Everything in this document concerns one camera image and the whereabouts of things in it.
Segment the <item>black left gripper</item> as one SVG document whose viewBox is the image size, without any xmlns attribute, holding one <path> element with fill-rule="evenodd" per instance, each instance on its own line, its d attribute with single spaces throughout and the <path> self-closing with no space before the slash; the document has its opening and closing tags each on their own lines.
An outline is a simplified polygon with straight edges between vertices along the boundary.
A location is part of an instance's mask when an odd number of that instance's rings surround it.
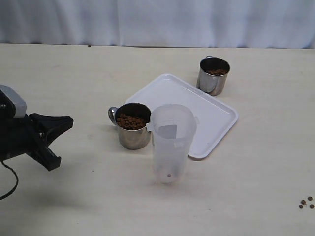
<svg viewBox="0 0 315 236">
<path fill-rule="evenodd" d="M 73 127 L 70 116 L 25 114 L 23 118 L 0 120 L 0 158 L 6 160 L 26 153 L 48 171 L 61 165 L 48 146 Z"/>
</svg>

